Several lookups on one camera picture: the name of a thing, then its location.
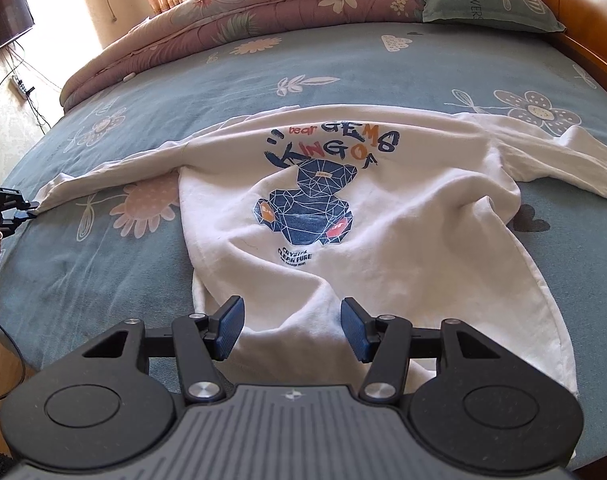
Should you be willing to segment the blue floral bed sheet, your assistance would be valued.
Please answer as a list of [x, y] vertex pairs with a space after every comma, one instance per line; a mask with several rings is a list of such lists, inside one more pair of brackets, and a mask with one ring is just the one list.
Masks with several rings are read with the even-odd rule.
[[[607, 146], [607, 93], [545, 40], [483, 27], [350, 24], [234, 41], [130, 74], [73, 107], [15, 166], [29, 198], [54, 177], [284, 107], [376, 105], [512, 117]], [[25, 224], [0, 255], [0, 322], [42, 368], [124, 318], [170, 324], [195, 306], [169, 171], [77, 197]], [[578, 464], [607, 455], [607, 198], [554, 178], [521, 183], [511, 231], [538, 266], [575, 354]]]

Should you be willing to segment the white power strip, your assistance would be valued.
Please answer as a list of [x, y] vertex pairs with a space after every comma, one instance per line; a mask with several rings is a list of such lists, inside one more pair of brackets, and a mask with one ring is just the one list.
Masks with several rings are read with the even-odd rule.
[[18, 96], [23, 99], [23, 101], [27, 101], [29, 99], [28, 88], [26, 88], [26, 85], [18, 76], [12, 75], [12, 78], [10, 78], [10, 84], [12, 85], [12, 88], [15, 89]]

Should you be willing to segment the pink floral folded quilt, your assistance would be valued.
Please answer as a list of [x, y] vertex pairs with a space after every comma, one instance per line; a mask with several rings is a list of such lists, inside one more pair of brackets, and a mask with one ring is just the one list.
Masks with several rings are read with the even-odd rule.
[[412, 23], [421, 0], [186, 0], [136, 25], [64, 84], [64, 110], [130, 74], [249, 40], [241, 53], [268, 47], [268, 36], [306, 28], [368, 22]]

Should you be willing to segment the grey-green pillow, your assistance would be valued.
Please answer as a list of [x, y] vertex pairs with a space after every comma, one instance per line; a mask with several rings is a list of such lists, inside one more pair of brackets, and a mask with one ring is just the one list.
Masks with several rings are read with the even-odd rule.
[[423, 21], [486, 26], [511, 32], [556, 34], [566, 30], [542, 0], [424, 0]]

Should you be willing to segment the white printed sweatshirt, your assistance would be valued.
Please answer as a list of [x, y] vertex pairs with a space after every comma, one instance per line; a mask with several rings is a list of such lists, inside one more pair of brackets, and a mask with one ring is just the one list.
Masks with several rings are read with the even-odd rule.
[[520, 185], [554, 178], [607, 198], [607, 146], [518, 119], [406, 107], [284, 107], [60, 174], [41, 210], [176, 171], [195, 306], [245, 300], [224, 367], [235, 382], [358, 384], [341, 330], [352, 297], [436, 327], [460, 318], [569, 390], [573, 344], [509, 221]]

